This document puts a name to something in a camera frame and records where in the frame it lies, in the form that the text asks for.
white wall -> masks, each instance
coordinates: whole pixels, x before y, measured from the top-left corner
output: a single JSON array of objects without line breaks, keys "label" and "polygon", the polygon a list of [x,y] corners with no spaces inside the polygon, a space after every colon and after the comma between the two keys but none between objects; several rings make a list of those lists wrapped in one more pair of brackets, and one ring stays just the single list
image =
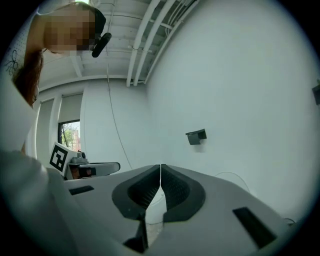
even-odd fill
[{"label": "white wall", "polygon": [[106,79],[88,81],[84,89],[80,138],[88,160],[119,162],[120,172],[157,164],[145,87],[127,88],[125,80],[110,80],[110,91],[111,101]]},{"label": "white wall", "polygon": [[36,156],[37,159],[45,166],[49,166],[50,155],[49,148],[49,127],[50,114],[54,100],[48,100],[40,105],[38,122],[36,126]]},{"label": "white wall", "polygon": [[115,123],[133,169],[159,163],[158,143],[147,101],[146,86],[126,87],[125,79],[110,80]]},{"label": "white wall", "polygon": [[[319,177],[320,77],[310,44],[271,1],[203,0],[154,69],[147,96],[166,164],[233,172],[302,218]],[[187,132],[205,129],[191,146]]]}]

headset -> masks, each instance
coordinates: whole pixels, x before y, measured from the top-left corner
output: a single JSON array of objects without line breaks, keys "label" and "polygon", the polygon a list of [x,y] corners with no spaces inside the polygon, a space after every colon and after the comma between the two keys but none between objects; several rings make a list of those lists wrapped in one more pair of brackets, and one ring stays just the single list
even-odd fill
[{"label": "headset", "polygon": [[92,57],[97,58],[102,50],[106,47],[106,45],[109,43],[112,35],[107,32],[103,36],[100,36],[102,34],[102,31],[106,24],[106,18],[102,14],[101,11],[99,11],[97,8],[94,8],[94,15],[95,15],[95,34],[97,35],[97,38],[95,40],[94,47],[91,49],[92,51]]},{"label": "headset", "polygon": [[92,49],[92,57],[97,58],[105,46],[109,43],[111,39],[110,33],[105,33],[102,37],[99,36],[97,43],[95,44],[94,48]]}]

person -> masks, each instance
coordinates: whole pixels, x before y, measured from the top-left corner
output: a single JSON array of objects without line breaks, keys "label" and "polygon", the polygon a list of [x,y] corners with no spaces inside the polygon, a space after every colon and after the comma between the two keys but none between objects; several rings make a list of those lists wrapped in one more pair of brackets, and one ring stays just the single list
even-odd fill
[{"label": "person", "polygon": [[84,2],[72,2],[45,14],[36,11],[11,42],[1,69],[10,75],[32,106],[39,93],[43,52],[68,54],[93,50],[101,39],[105,23],[103,14]]},{"label": "person", "polygon": [[92,177],[92,171],[91,168],[87,168],[87,169],[81,169],[81,171],[79,170],[79,167],[76,165],[69,165],[71,174],[72,174],[72,178],[74,180],[78,180],[78,179],[85,179],[85,178],[91,178]]}]

gray surface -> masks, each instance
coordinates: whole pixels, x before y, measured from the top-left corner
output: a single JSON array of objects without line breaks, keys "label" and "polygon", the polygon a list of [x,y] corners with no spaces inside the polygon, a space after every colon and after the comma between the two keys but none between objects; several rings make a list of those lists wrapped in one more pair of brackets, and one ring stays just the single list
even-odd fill
[{"label": "gray surface", "polygon": [[257,252],[258,247],[232,212],[241,207],[248,207],[278,236],[288,230],[279,215],[237,185],[192,170],[170,167],[200,182],[206,199],[188,221],[164,223],[149,253],[244,256]]},{"label": "gray surface", "polygon": [[112,201],[112,191],[118,184],[143,173],[152,166],[145,166],[109,176],[68,180],[64,184],[68,189],[87,185],[92,186],[94,190],[76,194],[73,198],[87,212],[91,219],[108,228],[112,237],[124,243],[136,236],[139,221],[123,217]]},{"label": "gray surface", "polygon": [[[13,216],[34,241],[52,254],[138,255],[122,243],[135,236],[139,223],[124,218],[111,196],[115,186],[151,166],[63,181],[59,171],[45,169],[20,152],[0,152],[0,165],[1,193]],[[248,207],[277,236],[288,230],[273,210],[233,183],[172,168],[199,181],[206,191],[206,200],[188,221],[165,223],[162,231],[148,226],[149,243],[154,242],[144,255],[254,254],[258,247],[232,212],[241,207]],[[94,190],[74,196],[69,193],[68,189],[86,185]]]}]

